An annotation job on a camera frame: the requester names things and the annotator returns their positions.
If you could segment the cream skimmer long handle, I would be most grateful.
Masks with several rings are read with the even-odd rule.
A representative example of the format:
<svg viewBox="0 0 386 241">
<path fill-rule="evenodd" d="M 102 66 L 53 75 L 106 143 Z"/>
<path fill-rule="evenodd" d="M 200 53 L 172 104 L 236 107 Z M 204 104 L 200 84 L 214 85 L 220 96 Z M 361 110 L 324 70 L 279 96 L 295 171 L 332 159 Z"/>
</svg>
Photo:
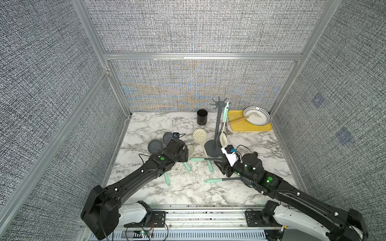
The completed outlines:
<svg viewBox="0 0 386 241">
<path fill-rule="evenodd" d="M 226 126 L 226 120 L 227 120 L 228 111 L 229 111 L 229 102 L 226 103 L 226 106 L 224 108 L 222 128 L 221 128 L 220 134 L 218 136 L 218 141 L 219 141 L 219 144 L 220 144 L 220 148 L 222 148 L 223 144 L 224 144 L 223 135 L 224 135 L 224 130 L 225 130 L 225 126 Z"/>
</svg>

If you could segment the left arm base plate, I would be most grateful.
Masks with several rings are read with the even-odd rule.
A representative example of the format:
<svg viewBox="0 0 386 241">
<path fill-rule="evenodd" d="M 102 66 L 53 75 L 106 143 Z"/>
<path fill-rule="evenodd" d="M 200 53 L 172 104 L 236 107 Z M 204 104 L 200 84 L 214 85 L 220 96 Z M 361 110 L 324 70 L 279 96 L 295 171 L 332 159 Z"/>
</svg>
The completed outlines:
<svg viewBox="0 0 386 241">
<path fill-rule="evenodd" d="M 143 221 L 139 223 L 125 224 L 125 228 L 163 228 L 165 227 L 166 212 L 153 211 L 147 214 Z"/>
</svg>

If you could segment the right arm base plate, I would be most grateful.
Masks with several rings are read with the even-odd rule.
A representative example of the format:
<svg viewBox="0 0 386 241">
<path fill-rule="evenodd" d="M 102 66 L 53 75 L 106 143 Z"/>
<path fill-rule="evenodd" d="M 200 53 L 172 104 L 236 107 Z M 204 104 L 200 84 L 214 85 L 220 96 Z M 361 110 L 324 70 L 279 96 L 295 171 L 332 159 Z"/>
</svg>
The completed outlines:
<svg viewBox="0 0 386 241">
<path fill-rule="evenodd" d="M 247 226 L 249 228 L 257 228 L 257 227 L 282 227 L 272 215 L 268 215 L 265 212 L 261 213 L 261 211 L 255 211 L 252 209 L 248 209 L 244 212 Z"/>
</svg>

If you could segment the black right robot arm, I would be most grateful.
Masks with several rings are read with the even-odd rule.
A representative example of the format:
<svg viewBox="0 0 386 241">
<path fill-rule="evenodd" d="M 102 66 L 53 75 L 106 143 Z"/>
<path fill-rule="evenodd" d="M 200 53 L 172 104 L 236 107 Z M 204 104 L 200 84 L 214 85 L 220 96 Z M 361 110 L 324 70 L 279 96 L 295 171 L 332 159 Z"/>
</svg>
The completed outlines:
<svg viewBox="0 0 386 241">
<path fill-rule="evenodd" d="M 256 152 L 239 156 L 224 153 L 214 160 L 220 171 L 237 174 L 247 186 L 271 198 L 260 212 L 261 221 L 307 233 L 321 241 L 366 241 L 368 228 L 361 213 L 344 211 L 295 188 L 283 178 L 264 170 Z"/>
</svg>

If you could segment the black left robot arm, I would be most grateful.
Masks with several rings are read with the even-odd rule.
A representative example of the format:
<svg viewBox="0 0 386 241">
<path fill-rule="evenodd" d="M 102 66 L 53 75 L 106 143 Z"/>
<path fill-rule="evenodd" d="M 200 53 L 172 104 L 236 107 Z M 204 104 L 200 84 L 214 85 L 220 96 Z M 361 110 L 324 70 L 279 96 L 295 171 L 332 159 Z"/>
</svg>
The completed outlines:
<svg viewBox="0 0 386 241">
<path fill-rule="evenodd" d="M 175 163 L 187 162 L 188 156 L 185 142 L 173 138 L 166 148 L 150 155 L 130 175 L 105 188 L 95 186 L 88 195 L 80 218 L 99 241 L 107 238 L 119 224 L 122 204 L 147 183 L 170 171 Z"/>
</svg>

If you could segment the dark grey utensil rack stand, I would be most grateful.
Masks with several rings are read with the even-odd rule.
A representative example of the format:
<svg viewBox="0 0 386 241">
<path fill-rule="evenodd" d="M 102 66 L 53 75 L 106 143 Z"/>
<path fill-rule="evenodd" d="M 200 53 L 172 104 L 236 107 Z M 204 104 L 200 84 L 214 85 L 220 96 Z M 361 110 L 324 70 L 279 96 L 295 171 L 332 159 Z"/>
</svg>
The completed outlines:
<svg viewBox="0 0 386 241">
<path fill-rule="evenodd" d="M 205 145 L 205 151 L 209 157 L 220 157 L 221 156 L 221 148 L 218 146 L 218 135 L 219 135 L 219 128 L 220 128 L 220 122 L 221 122 L 221 114 L 222 110 L 227 104 L 227 98 L 224 100 L 220 100 L 220 97 L 218 97 L 218 100 L 214 100 L 214 106 L 215 109 L 217 110 L 217 119 L 216 119 L 216 126 L 215 126 L 215 132 L 214 132 L 214 137 L 211 140 L 208 140 Z"/>
</svg>

